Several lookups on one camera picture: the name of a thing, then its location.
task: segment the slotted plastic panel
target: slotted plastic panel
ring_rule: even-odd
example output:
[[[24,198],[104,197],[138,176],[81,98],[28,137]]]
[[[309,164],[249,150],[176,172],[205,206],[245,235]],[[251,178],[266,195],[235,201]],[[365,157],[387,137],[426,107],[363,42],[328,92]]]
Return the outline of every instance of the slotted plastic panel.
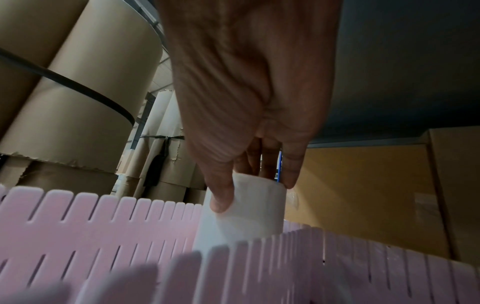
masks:
[[[281,235],[202,258],[190,252],[201,206],[43,195],[17,187],[0,204],[2,296],[63,280],[81,304],[480,303],[478,269],[439,257],[285,222]],[[145,263],[158,265],[159,288]]]

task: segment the hand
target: hand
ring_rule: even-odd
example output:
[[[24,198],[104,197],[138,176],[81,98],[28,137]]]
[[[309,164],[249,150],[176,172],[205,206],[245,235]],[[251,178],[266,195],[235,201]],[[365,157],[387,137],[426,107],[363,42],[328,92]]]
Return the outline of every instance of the hand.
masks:
[[[157,0],[157,8],[212,210],[233,200],[234,163],[271,177],[280,147],[280,181],[292,188],[330,106],[341,0]]]

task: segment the white container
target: white container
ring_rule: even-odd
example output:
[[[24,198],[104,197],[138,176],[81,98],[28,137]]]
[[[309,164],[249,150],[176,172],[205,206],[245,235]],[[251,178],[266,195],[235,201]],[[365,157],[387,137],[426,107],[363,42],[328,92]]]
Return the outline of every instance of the white container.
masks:
[[[233,184],[233,204],[221,214],[210,209],[212,192],[207,190],[193,243],[193,250],[204,257],[218,245],[233,245],[283,232],[287,195],[283,184],[240,173],[233,173]]]

